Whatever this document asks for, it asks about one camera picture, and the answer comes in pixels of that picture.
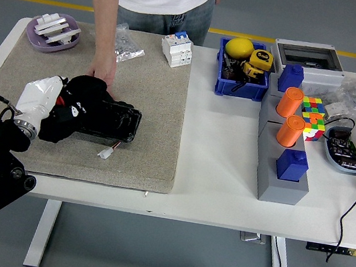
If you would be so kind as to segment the person's right hand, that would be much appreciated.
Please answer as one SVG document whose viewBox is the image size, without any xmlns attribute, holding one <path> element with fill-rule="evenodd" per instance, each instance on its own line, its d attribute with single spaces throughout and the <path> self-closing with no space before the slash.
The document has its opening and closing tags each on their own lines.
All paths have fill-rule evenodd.
<svg viewBox="0 0 356 267">
<path fill-rule="evenodd" d="M 113 99 L 116 98 L 112 91 L 116 67 L 116 57 L 114 54 L 99 54 L 96 52 L 87 71 L 87 75 L 97 77 L 106 83 L 108 93 Z"/>
</svg>

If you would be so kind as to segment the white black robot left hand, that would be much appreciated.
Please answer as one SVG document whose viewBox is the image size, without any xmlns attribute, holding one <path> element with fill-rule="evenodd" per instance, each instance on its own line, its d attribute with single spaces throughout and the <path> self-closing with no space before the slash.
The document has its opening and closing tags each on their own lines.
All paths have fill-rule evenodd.
<svg viewBox="0 0 356 267">
<path fill-rule="evenodd" d="M 27 83 L 15 106 L 19 112 L 14 117 L 16 126 L 28 130 L 33 136 L 40 132 L 42 120 L 47 119 L 44 126 L 56 128 L 71 118 L 78 118 L 79 114 L 85 114 L 85 108 L 80 102 L 75 102 L 71 106 L 63 103 L 63 107 L 57 109 L 60 113 L 52 114 L 60 92 L 67 83 L 68 79 L 62 76 Z"/>
</svg>

